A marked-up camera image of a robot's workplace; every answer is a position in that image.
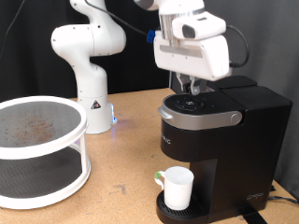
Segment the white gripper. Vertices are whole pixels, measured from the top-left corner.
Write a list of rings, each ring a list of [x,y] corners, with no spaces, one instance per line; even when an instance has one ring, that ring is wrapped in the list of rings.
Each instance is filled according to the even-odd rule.
[[[169,40],[162,38],[161,32],[156,32],[153,47],[157,66],[177,72],[183,92],[188,91],[188,76],[192,76],[191,94],[197,95],[200,93],[200,78],[216,81],[229,75],[229,50],[223,35],[200,41],[185,40],[182,46],[171,46]]]

